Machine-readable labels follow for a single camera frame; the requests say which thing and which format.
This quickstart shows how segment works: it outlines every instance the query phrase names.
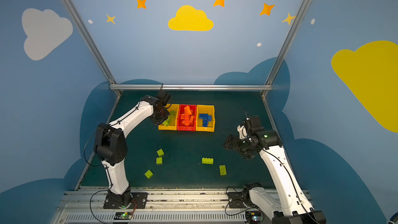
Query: orange star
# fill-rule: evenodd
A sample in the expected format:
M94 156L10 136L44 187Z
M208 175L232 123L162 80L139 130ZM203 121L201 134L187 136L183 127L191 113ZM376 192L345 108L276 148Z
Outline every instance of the orange star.
M260 13L260 16L261 15L264 15L264 14L267 14L268 16L271 14L271 10L272 10L272 8L274 7L275 5L267 5L267 4L264 4L264 9L263 9L263 11Z
M145 6L145 1L147 1L147 0L137 0L137 2L138 2L137 9L138 8L146 9L147 7Z
M214 3L213 6L221 5L222 7L224 7L224 1L225 1L225 0L216 0L216 2Z

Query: yellow star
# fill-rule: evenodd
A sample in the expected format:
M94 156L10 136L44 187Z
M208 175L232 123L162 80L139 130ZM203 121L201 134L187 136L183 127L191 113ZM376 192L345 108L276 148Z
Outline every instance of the yellow star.
M267 14L268 16L271 14L271 10L272 10L272 8L274 7L275 5L267 5L267 4L264 4L264 9L263 9L263 11L260 13L260 16L261 15L264 15L264 14Z
M293 19L293 18L295 18L296 16L290 16L290 12L289 13L287 13L287 18L285 19L285 20L283 20L282 22L288 22L289 23L289 25L290 25L290 22L291 22L291 20Z
M147 0L137 0L137 2L138 2L137 9L138 8L146 9L147 7L145 6L145 1L147 1Z
M213 6L221 5L222 7L224 7L224 1L225 1L225 0L216 0L216 2L214 3Z
M106 16L108 17L107 22L112 22L113 24L115 24L115 22L113 21L113 19L114 19L115 17L110 17L110 16L108 16L108 14L107 14Z

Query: metal rail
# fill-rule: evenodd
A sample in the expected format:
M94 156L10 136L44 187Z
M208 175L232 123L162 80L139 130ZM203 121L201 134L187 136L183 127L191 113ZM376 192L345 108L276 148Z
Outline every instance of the metal rail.
M111 84L112 90L159 90L161 84ZM164 84L164 90L187 91L268 91L271 85L184 85Z

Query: black cable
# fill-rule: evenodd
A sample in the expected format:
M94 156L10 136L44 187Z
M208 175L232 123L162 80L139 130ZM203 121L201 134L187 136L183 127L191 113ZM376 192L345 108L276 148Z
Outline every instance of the black cable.
M248 117L248 113L245 111L245 109L243 109L243 107L241 107L241 106L238 106L240 109L242 109L244 112L245 112L245 114L246 114L246 118L249 118Z
M91 211L91 214L94 216L94 218L95 218L97 221L99 221L99 222L101 222L101 223L103 223L103 224L108 224L108 223L106 223L106 222L103 222L103 221L98 220L98 218L94 215L93 210L91 209L91 200L92 200L93 196L94 196L95 194L99 193L99 192L102 192L102 191L108 191L108 190L105 189L105 190L97 191L97 192L95 192L95 193L91 196L91 198L90 198L90 211Z
M289 177L290 177L290 181L292 182L293 188L294 188L294 190L295 190L295 192L296 192L296 197L297 197L298 201L301 203L299 194L297 193L297 190L296 190L296 186L295 186L295 184L294 184L294 182L293 182L293 178L292 178L292 176L290 175L289 171L287 170L285 164L282 163L281 160L279 160L279 158L277 158L275 155L271 154L270 152L267 152L266 149L261 148L261 146L259 146L259 145L256 144L256 143L254 143L254 144L255 144L256 146L260 147L261 150L265 151L265 152L268 153L269 155L271 155L271 156L273 156L274 158L276 158L276 159L281 163L281 165L283 165L283 168L285 168L287 174L288 174ZM305 210L305 212L308 214L308 216L309 216L316 224L319 224L319 222L317 222L317 221L307 212L307 210L305 209L305 207L303 206L302 203L301 203L301 206L302 206L302 208Z
M237 214L241 214L241 213L245 212L246 210L251 209L251 207L250 207L250 208L247 208L247 209L245 209L245 210L243 210L243 211L240 211L239 213L236 213L236 214L227 214L227 213L226 213L226 208L229 206L229 204L230 204L230 202L228 202L227 206L224 208L225 214L228 215L228 216L234 216L234 215L237 215Z
M87 160L87 158L86 158L86 147L87 147L87 144L88 144L88 142L90 141L90 139L91 139L94 135L96 135L97 132L102 131L102 130L104 130L104 129L107 128L107 127L113 127L114 125L120 124L120 122L122 122L125 118L127 118L128 116L130 116L130 114L132 114L133 112L135 112L135 110L138 110L138 107L139 107L140 103L141 103L141 101L138 102L138 104L137 104L137 106L135 107L135 109L134 109L132 112L130 112L129 114L127 114L126 117L124 117L124 118L122 118L121 120L117 121L117 122L114 123L113 125L108 125L108 126L102 128L102 129L96 131L93 135L91 135L91 137L88 138L86 144L84 145L84 149L83 149L83 157L84 157L84 160L86 161L86 163L87 163L88 165L91 165L91 166L93 166L93 167L99 167L99 166L102 166L102 165L103 165L103 164L100 164L100 165L93 165L93 164L90 164L90 163L88 162L88 160Z

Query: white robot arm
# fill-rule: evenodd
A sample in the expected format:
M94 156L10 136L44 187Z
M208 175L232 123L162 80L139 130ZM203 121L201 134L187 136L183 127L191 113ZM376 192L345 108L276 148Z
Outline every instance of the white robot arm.
M253 183L243 189L244 204L261 209L273 224L325 224L322 212L314 210L297 183L278 134L274 130L265 131L258 116L246 116L237 131L239 137L228 136L224 147L238 151L246 159L259 153L280 199L279 203L259 183Z
M109 124L98 125L94 152L105 166L109 182L104 208L130 207L131 188L124 167L127 155L125 138L147 117L150 117L155 125L164 122L170 115L165 108L169 100L170 95L164 91L159 91L156 97L146 95L122 117Z

